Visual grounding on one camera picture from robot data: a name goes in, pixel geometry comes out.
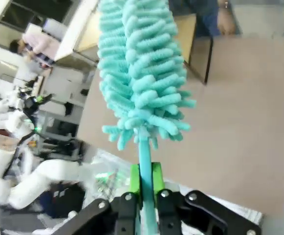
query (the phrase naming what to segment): table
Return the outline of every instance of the table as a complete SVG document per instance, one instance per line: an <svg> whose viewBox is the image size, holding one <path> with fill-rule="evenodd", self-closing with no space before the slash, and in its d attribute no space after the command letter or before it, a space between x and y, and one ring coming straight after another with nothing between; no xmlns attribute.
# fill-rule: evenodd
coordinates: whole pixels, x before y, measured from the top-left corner
<svg viewBox="0 0 284 235"><path fill-rule="evenodd" d="M181 142L159 140L153 161L161 162L165 177L182 185L266 214L281 214L284 38L218 38L212 66L208 86L188 77L183 88L197 100L196 109L182 110L193 131L184 133ZM131 141L118 151L102 133L103 125L118 119L106 108L99 82L97 72L78 138L135 164L136 144Z"/></svg>
<svg viewBox="0 0 284 235"><path fill-rule="evenodd" d="M100 12L93 12L87 25L85 26L84 33L80 38L79 44L75 48L76 52L82 54L87 53L87 56L93 58L93 60L98 59L97 53L97 43L99 40L100 30L99 30L99 18ZM191 58L193 53L193 42L195 39L195 28L196 28L196 15L186 15L186 16L176 16L175 23L178 28L178 35L175 37L179 41L179 45L182 50L182 55L184 57L184 64L189 71L195 75L199 73L195 70L195 65L192 65ZM208 52L208 61L206 66L206 72L204 74L203 82L206 84L208 81L208 74L211 62L211 53L213 46L213 39L210 38L210 48Z"/></svg>
<svg viewBox="0 0 284 235"><path fill-rule="evenodd" d="M33 96L39 96L39 95L44 94L45 85L50 76L50 73L51 73L51 69L47 69L47 70L42 71L38 75L38 81L33 86L33 91L32 91Z"/></svg>
<svg viewBox="0 0 284 235"><path fill-rule="evenodd" d="M67 29L66 36L61 43L55 60L72 55L75 58L88 62L90 65L97 65L97 61L99 60L97 56L97 44L101 33L99 30L100 13L96 10L97 3L98 0L82 1L80 3L80 6ZM207 51L207 66L204 66L204 74L201 75L195 69L195 65L191 63L193 41L195 38L196 15L177 16L175 17L175 23L178 28L176 39L179 41L182 49L185 66L190 72L199 77L203 77L203 83L206 84L211 62L213 39L210 38L210 46Z"/></svg>

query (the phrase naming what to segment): hand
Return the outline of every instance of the hand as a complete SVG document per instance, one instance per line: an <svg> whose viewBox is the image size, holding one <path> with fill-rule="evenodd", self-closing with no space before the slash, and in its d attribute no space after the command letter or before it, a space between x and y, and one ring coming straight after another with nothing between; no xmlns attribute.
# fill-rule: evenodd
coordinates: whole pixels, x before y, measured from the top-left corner
<svg viewBox="0 0 284 235"><path fill-rule="evenodd" d="M28 57L29 58L33 59L35 56L36 56L36 54L34 52L32 52L32 51L28 52Z"/></svg>
<svg viewBox="0 0 284 235"><path fill-rule="evenodd" d="M220 8L218 12L218 29L222 35L235 34L236 26L233 16L228 9Z"/></svg>
<svg viewBox="0 0 284 235"><path fill-rule="evenodd" d="M27 63L29 63L29 62L32 61L32 58L31 58L29 55L25 55L24 61L27 62Z"/></svg>

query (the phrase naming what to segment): green light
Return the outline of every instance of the green light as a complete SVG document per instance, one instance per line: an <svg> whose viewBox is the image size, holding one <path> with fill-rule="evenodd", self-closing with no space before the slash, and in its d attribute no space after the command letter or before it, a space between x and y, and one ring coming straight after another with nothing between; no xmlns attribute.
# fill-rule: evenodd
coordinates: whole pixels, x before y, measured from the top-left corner
<svg viewBox="0 0 284 235"><path fill-rule="evenodd" d="M99 173L95 176L96 179L101 179L101 178L108 178L111 175L111 173Z"/></svg>

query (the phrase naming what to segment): person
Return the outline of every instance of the person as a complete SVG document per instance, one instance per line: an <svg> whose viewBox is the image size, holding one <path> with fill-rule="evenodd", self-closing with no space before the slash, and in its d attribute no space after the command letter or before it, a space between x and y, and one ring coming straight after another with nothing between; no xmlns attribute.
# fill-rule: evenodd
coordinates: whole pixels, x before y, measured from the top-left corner
<svg viewBox="0 0 284 235"><path fill-rule="evenodd" d="M227 0L169 0L174 16L197 15L196 37L240 34Z"/></svg>
<svg viewBox="0 0 284 235"><path fill-rule="evenodd" d="M26 54L28 60L36 59L44 66L51 67L55 63L59 45L59 41L42 32L26 33L21 39L13 40L9 50L16 54Z"/></svg>
<svg viewBox="0 0 284 235"><path fill-rule="evenodd" d="M60 42L43 33L25 33L21 39L13 40L9 45L9 51L15 54L24 55L27 61L36 60L41 67L47 69L55 65L55 56L59 49ZM56 61L57 66L77 69L88 72L92 67L80 59L72 56Z"/></svg>

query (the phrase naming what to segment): black bracket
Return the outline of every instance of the black bracket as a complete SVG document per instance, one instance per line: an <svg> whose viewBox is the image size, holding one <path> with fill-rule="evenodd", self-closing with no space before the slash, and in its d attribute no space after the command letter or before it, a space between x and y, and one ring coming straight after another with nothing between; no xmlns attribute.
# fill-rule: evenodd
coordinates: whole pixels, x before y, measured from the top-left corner
<svg viewBox="0 0 284 235"><path fill-rule="evenodd" d="M161 235L182 235L181 221L205 235L261 235L258 225L197 190L183 196L164 189L157 208Z"/></svg>
<svg viewBox="0 0 284 235"><path fill-rule="evenodd" d="M139 222L137 205L137 196L131 192L115 197L111 203L96 199L53 234L134 235Z"/></svg>

